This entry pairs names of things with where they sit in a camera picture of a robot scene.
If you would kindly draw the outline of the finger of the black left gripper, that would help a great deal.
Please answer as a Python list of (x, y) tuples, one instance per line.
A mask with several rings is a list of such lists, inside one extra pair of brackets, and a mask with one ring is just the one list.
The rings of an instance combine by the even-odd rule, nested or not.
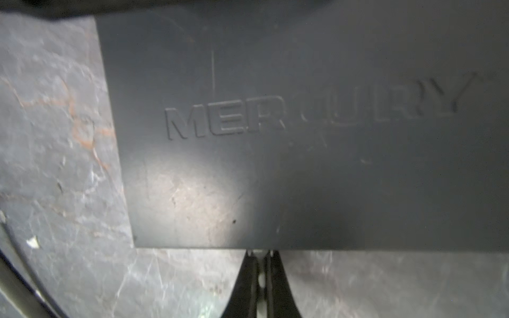
[(167, 13), (186, 10), (204, 16), (269, 15), (307, 16), (332, 4), (332, 1), (2, 1), (1, 12), (41, 19), (71, 19), (114, 13)]

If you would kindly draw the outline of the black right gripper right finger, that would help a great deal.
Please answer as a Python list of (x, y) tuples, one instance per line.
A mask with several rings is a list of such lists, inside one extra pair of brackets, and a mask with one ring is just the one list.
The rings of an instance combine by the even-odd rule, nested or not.
[(267, 317), (301, 318), (280, 253), (271, 250), (265, 260)]

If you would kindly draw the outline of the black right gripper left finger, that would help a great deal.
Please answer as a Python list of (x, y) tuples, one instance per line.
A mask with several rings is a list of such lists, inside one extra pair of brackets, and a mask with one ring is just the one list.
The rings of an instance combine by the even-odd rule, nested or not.
[(254, 318), (257, 316), (258, 273), (258, 258), (248, 250), (221, 318)]

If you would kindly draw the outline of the dark grey switch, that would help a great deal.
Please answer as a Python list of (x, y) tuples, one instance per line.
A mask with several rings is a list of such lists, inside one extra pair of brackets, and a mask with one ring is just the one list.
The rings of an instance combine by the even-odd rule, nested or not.
[(507, 1), (95, 20), (136, 247), (508, 250)]

